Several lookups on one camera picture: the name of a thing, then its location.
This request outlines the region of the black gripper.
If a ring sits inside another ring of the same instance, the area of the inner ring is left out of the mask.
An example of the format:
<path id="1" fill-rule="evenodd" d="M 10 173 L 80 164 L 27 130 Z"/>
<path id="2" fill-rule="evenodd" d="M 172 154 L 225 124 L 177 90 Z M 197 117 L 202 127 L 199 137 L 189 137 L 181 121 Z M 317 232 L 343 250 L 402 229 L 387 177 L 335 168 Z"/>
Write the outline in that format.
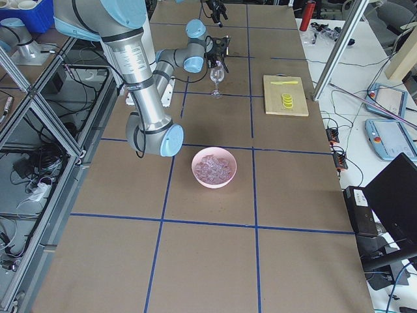
<path id="1" fill-rule="evenodd" d="M 228 16 L 227 16 L 227 10 L 225 8 L 222 9 L 222 2 L 220 0 L 208 0 L 208 7 L 213 12 L 212 13 L 213 22 L 219 27 L 223 27 L 223 24 L 221 22 L 220 11 L 225 20 L 228 19 Z"/>
<path id="2" fill-rule="evenodd" d="M 222 46 L 214 45 L 208 52 L 207 65 L 209 68 L 214 68 L 216 63 L 219 68 L 226 69 L 227 65 L 224 61 L 224 48 Z"/>

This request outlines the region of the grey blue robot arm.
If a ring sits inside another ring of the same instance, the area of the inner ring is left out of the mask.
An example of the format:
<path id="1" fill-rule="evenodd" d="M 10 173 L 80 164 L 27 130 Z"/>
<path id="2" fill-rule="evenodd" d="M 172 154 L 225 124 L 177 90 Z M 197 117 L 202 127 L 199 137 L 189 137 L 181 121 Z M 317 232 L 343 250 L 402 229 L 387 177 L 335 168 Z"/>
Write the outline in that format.
<path id="1" fill-rule="evenodd" d="M 126 137 L 138 153 L 173 157 L 183 128 L 165 113 L 162 96 L 176 68 L 198 73 L 224 63 L 229 37 L 209 35 L 203 22 L 186 25 L 187 46 L 156 52 L 144 1 L 54 1 L 56 29 L 70 37 L 101 42 L 117 65 L 115 72 L 135 104 Z"/>

